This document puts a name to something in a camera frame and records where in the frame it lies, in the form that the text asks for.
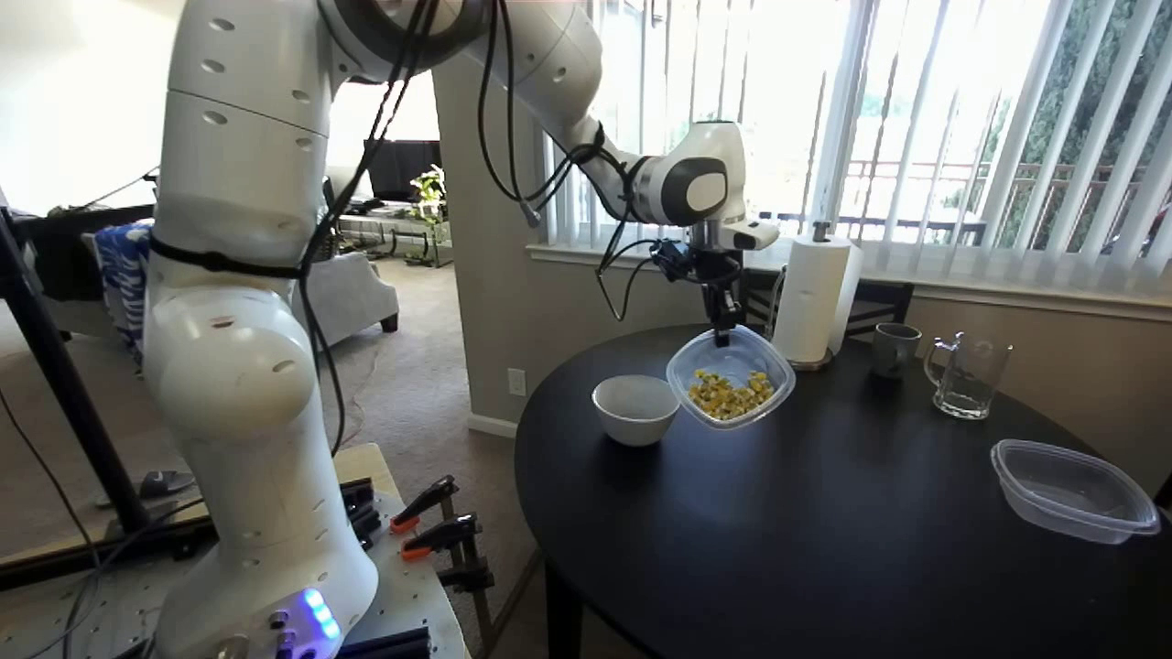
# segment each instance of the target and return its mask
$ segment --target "floor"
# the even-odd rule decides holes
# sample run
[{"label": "floor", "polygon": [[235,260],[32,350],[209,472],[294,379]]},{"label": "floor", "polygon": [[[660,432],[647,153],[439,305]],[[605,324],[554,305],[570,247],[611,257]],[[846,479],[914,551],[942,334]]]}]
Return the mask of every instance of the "floor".
[{"label": "floor", "polygon": [[[541,571],[536,571],[536,543],[522,527],[511,489],[511,439],[470,432],[470,385],[462,350],[462,317],[450,267],[411,267],[401,260],[376,260],[376,275],[399,291],[399,334],[376,324],[336,344],[336,371],[344,393],[344,444],[376,444],[390,477],[411,499],[434,477],[458,479],[458,510],[483,522],[483,557],[495,567],[486,609],[500,628],[495,655],[536,659],[544,655],[541,632]],[[71,355],[95,410],[123,458],[130,479],[146,469],[183,469],[169,445],[157,410],[144,389],[130,350],[118,346],[99,305],[55,305],[55,317],[78,328]],[[52,472],[80,515],[99,515],[102,485],[63,419],[45,372],[28,358],[19,324],[0,308],[0,393],[19,428],[40,445]],[[336,419],[332,394],[326,394],[329,428]],[[78,529],[63,512],[52,483],[19,432],[0,417],[0,557],[28,545],[73,543]],[[465,637],[481,651],[475,609],[453,596]],[[587,659],[638,655],[605,621],[587,616]]]}]

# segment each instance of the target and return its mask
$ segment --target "white wall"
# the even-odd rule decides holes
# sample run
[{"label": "white wall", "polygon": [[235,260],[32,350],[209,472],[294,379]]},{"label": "white wall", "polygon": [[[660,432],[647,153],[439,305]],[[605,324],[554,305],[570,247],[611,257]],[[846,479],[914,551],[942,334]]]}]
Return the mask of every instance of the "white wall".
[{"label": "white wall", "polygon": [[[157,164],[183,0],[0,2],[0,185],[25,212],[85,206]],[[118,200],[150,200],[134,185]]]}]

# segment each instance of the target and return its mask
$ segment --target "bowl of cereal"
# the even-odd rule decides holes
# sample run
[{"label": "bowl of cereal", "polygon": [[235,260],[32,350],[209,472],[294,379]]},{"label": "bowl of cereal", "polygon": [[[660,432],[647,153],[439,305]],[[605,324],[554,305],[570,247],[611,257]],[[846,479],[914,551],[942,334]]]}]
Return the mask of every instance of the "bowl of cereal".
[{"label": "bowl of cereal", "polygon": [[797,385],[787,358],[760,334],[736,324],[726,344],[693,336],[668,361],[669,389],[716,428],[774,415]]}]

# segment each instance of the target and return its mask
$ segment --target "black pole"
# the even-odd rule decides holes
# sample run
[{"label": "black pole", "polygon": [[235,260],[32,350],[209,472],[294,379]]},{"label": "black pole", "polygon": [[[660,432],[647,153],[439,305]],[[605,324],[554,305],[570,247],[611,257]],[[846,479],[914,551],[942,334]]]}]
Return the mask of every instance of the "black pole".
[{"label": "black pole", "polygon": [[10,238],[6,212],[0,207],[0,295],[6,301],[16,322],[21,324],[28,350],[35,355],[89,465],[106,485],[106,499],[122,521],[122,529],[146,527],[146,510],[106,435],[102,417],[95,415],[95,402],[89,397],[73,358],[58,336],[58,324],[47,317],[40,295],[32,291],[32,275]]}]

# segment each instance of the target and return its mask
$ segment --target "cereal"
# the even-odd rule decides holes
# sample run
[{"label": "cereal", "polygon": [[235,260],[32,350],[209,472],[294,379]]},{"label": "cereal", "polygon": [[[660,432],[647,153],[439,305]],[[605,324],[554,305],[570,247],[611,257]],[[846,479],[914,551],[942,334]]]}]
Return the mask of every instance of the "cereal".
[{"label": "cereal", "polygon": [[727,419],[757,410],[774,394],[774,379],[757,371],[742,385],[734,385],[723,372],[698,371],[690,394],[702,415]]}]

